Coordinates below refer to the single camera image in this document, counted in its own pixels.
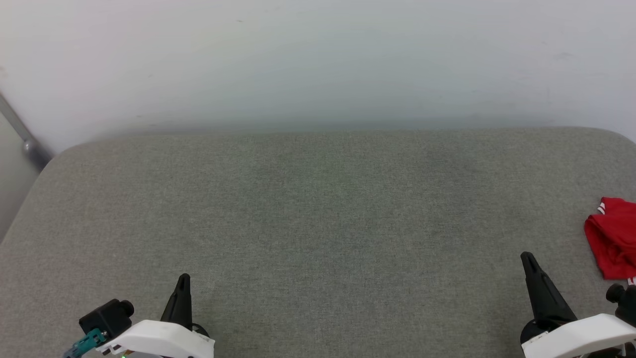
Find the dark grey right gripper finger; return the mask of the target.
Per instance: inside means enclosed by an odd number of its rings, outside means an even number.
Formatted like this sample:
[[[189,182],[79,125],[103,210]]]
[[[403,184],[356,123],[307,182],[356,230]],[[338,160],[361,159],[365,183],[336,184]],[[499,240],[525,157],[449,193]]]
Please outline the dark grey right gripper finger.
[[[523,252],[520,258],[534,316],[532,324],[543,331],[551,331],[578,320],[534,254]]]

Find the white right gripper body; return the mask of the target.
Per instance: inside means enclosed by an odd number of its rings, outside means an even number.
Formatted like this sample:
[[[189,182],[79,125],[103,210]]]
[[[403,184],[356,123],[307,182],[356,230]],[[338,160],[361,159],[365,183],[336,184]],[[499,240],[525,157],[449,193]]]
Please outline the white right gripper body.
[[[522,344],[526,358],[574,358],[634,341],[634,326],[609,314],[598,314],[541,333]]]

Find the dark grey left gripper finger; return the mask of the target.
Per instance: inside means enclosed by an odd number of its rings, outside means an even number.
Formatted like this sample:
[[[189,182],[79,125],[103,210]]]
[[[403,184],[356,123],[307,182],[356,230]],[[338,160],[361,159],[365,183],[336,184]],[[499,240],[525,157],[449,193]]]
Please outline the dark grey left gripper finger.
[[[162,322],[175,323],[186,329],[193,329],[190,281],[191,277],[187,273],[179,276],[161,315]]]

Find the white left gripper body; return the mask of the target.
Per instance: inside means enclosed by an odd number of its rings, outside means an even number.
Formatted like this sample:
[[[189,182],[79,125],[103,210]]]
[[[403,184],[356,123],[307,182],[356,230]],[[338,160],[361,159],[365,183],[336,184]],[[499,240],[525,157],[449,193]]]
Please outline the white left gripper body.
[[[153,358],[213,358],[214,340],[182,325],[157,320],[142,320],[105,342],[97,351],[115,356],[125,352]]]

